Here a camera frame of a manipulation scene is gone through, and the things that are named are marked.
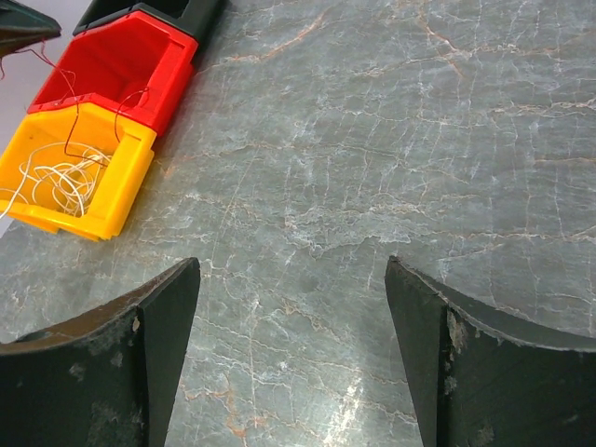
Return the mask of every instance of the black bin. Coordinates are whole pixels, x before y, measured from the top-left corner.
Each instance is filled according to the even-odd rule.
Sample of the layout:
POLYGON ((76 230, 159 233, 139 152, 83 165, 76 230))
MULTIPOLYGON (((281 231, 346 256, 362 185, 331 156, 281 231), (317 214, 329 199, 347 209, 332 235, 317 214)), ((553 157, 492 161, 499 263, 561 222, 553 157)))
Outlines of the black bin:
POLYGON ((226 4, 227 0, 93 0, 74 28, 73 35, 110 23, 131 12, 142 11, 192 35, 198 42, 197 55, 201 55, 209 45, 226 4))

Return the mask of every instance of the black plastic part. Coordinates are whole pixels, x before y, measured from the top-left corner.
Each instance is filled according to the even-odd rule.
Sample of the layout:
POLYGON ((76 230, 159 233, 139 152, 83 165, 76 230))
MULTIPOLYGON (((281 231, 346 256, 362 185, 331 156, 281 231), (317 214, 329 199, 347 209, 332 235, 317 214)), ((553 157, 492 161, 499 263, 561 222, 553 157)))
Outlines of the black plastic part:
POLYGON ((0 0, 0 58, 60 34, 60 25, 45 14, 17 2, 0 0))
POLYGON ((199 284, 198 261, 187 259, 0 345, 0 446, 163 447, 199 284))
POLYGON ((73 35, 110 23, 130 12, 143 11, 192 35, 201 53, 208 46, 226 5, 227 0, 93 0, 73 35))
POLYGON ((516 318, 394 257, 385 281, 425 447, 596 445, 596 340, 516 318))

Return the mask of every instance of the yellow bin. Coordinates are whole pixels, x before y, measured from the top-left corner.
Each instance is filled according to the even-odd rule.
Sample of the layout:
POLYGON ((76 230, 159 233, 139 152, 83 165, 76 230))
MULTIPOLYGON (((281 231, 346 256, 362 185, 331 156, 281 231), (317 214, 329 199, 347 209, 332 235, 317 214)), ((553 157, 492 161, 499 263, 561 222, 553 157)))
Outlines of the yellow bin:
POLYGON ((155 138, 156 133, 146 126, 124 116, 116 120, 115 113, 89 102, 79 104, 78 119, 76 105, 27 115, 0 158, 0 212, 7 208, 12 191, 19 188, 23 180, 20 169, 26 170, 28 162, 30 174, 34 167, 62 162, 75 165, 82 161, 86 146, 91 146, 112 159, 105 167, 96 166, 101 174, 84 215, 63 211, 55 193, 52 195, 55 188, 51 183, 36 186, 29 178, 8 215, 51 233, 63 229, 92 240, 118 236, 153 159, 155 138), (67 155, 63 143, 75 120, 67 155))

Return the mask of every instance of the gray marble surface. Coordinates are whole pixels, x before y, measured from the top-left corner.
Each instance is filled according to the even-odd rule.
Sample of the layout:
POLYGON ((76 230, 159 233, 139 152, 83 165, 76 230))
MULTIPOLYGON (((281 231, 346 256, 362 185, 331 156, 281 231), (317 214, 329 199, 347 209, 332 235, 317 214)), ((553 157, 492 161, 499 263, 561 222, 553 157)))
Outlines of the gray marble surface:
POLYGON ((594 1, 232 1, 123 234, 0 239, 0 340, 196 256, 168 446, 419 447, 390 254, 596 335, 594 1))

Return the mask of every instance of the white cable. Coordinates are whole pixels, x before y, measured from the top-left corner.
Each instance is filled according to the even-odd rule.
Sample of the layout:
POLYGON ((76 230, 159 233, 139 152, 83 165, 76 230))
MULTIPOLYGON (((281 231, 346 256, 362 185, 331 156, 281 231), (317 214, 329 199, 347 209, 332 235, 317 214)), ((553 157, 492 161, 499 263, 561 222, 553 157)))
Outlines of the white cable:
POLYGON ((64 145, 65 142, 53 142, 51 144, 46 144, 45 146, 39 147, 29 154, 25 169, 22 167, 25 164, 24 162, 19 165, 19 172, 22 174, 22 180, 19 184, 19 187, 14 191, 6 188, 0 188, 0 191, 8 191, 13 193, 12 198, 8 202, 7 208, 2 212, 2 214, 0 214, 0 219, 9 213, 17 197, 21 198, 26 204, 29 204, 29 201, 20 192, 28 179, 35 183, 31 192, 31 200, 33 203, 37 204, 37 186, 39 186, 41 183, 47 183, 52 186, 52 197, 63 212, 74 216, 77 216, 78 214, 78 217, 81 217, 85 214, 88 208, 88 202, 95 192, 101 169, 104 167, 104 163, 107 164, 111 161, 111 157, 103 154, 101 151, 88 144, 83 144, 81 142, 69 142, 69 145, 77 145, 86 148, 82 155, 83 158, 79 163, 75 165, 72 163, 61 162, 54 166, 36 166, 33 168, 33 173, 36 177, 32 175, 31 165, 35 154, 50 147, 64 145), (97 166, 95 176, 87 171, 87 168, 89 168, 91 165, 97 166), (57 196, 58 193, 62 194, 65 203, 57 196))

